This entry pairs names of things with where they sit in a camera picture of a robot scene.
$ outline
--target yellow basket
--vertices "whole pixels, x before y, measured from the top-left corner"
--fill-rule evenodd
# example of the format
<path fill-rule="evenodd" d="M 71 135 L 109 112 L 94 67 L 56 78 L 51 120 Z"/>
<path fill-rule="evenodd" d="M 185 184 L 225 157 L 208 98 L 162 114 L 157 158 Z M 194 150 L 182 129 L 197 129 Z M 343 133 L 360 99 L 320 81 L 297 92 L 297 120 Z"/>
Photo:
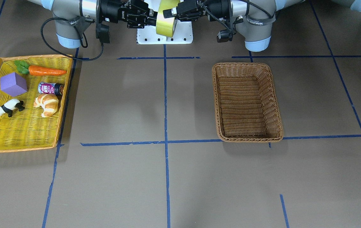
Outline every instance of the yellow basket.
<path fill-rule="evenodd" d="M 15 60 L 25 60 L 29 65 L 39 65 L 66 70 L 61 76 L 31 76 L 21 75 L 27 81 L 27 92 L 17 97 L 24 101 L 23 111 L 13 111 L 13 116 L 0 116 L 0 153 L 26 150 L 49 149 L 56 147 L 60 127 L 63 120 L 63 110 L 67 99 L 67 89 L 72 68 L 72 59 L 62 55 L 18 56 L 0 58 L 0 78 L 12 72 L 17 72 Z M 43 108 L 34 108 L 33 103 L 39 94 L 40 82 L 61 83 L 65 91 L 59 96 L 58 111 L 51 117 L 43 118 Z M 12 99 L 0 89 L 0 106 Z"/>
<path fill-rule="evenodd" d="M 217 135 L 222 141 L 278 142 L 282 120 L 270 67 L 221 62 L 212 68 Z"/>

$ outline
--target toy panda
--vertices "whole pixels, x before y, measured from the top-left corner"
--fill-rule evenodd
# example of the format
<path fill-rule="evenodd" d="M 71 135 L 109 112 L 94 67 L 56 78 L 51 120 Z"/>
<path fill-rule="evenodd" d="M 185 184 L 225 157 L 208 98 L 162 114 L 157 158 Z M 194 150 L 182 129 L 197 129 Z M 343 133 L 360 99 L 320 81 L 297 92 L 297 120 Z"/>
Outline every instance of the toy panda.
<path fill-rule="evenodd" d="M 11 117 L 13 114 L 13 110 L 16 108 L 18 108 L 19 111 L 23 111 L 24 110 L 23 101 L 13 98 L 12 100 L 4 103 L 4 105 L 0 107 L 0 116 L 3 115 L 4 113 L 7 113 L 7 116 Z"/>

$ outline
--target purple block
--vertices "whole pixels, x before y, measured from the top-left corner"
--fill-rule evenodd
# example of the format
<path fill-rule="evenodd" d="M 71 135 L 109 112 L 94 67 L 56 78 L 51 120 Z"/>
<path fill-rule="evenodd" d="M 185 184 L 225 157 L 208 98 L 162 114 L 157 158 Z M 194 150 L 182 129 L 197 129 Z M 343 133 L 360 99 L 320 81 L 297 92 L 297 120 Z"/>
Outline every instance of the purple block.
<path fill-rule="evenodd" d="M 27 82 L 20 75 L 13 72 L 1 78 L 1 90 L 15 97 L 27 92 Z"/>

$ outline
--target croissant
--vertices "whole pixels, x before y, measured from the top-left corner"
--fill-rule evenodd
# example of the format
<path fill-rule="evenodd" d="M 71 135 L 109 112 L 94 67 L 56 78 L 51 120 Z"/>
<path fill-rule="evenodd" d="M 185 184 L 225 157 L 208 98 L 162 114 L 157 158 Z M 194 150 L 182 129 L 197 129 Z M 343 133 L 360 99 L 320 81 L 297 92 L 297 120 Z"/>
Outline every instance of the croissant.
<path fill-rule="evenodd" d="M 58 98 L 54 94 L 40 94 L 34 101 L 34 107 L 43 107 L 42 117 L 50 117 L 58 110 Z"/>

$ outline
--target carrot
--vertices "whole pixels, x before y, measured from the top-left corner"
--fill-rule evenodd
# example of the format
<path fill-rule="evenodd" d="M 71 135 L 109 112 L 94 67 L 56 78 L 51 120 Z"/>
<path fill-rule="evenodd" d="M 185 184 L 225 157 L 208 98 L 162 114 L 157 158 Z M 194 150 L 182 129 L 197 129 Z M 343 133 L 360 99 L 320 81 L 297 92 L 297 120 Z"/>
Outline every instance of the carrot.
<path fill-rule="evenodd" d="M 17 66 L 17 71 L 19 71 L 20 73 L 22 74 L 30 73 L 33 76 L 47 76 L 47 75 L 58 76 L 67 73 L 67 71 L 65 70 L 29 65 L 26 61 L 22 61 L 22 60 L 16 60 L 14 61 L 14 64 Z"/>

